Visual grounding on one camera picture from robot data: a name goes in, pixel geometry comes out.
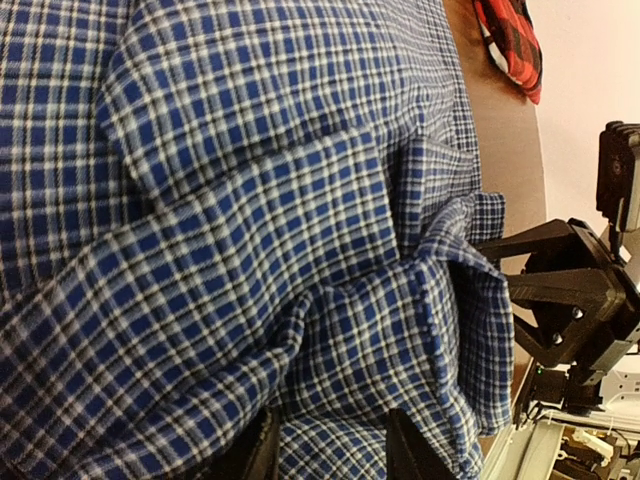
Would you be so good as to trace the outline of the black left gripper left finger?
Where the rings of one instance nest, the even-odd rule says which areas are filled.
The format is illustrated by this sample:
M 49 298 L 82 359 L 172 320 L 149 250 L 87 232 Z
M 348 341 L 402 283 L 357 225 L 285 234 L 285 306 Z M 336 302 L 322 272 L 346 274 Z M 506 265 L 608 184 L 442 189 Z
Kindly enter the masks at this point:
M 223 454 L 199 472 L 199 478 L 277 479 L 279 437 L 279 414 L 271 408 L 263 409 Z

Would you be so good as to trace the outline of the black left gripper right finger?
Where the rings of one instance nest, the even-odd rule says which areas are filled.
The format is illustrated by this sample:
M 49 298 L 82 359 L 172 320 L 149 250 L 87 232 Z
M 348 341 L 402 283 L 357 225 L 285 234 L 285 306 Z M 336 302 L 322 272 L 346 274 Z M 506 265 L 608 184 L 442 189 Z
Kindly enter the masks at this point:
M 404 410 L 394 408 L 387 413 L 385 439 L 388 479 L 455 479 Z

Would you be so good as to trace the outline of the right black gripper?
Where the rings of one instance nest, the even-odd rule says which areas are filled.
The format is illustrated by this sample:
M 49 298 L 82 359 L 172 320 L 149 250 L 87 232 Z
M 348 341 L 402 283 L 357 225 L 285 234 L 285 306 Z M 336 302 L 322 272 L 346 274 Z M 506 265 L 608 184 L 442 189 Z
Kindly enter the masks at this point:
M 572 270 L 509 275 L 511 301 L 536 323 L 516 316 L 516 342 L 545 367 L 575 364 L 569 379 L 594 385 L 639 340 L 639 292 L 605 243 L 583 221 L 555 219 L 476 244 L 489 260 L 562 247 L 574 235 L 583 264 Z

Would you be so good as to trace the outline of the blue small-check long sleeve shirt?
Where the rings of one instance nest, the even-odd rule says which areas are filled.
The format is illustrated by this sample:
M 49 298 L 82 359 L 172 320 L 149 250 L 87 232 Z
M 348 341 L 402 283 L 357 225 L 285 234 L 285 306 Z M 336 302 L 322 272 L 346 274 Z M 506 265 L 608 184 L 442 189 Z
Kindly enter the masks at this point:
M 511 419 L 504 201 L 439 1 L 1 5 L 1 475 L 451 473 Z

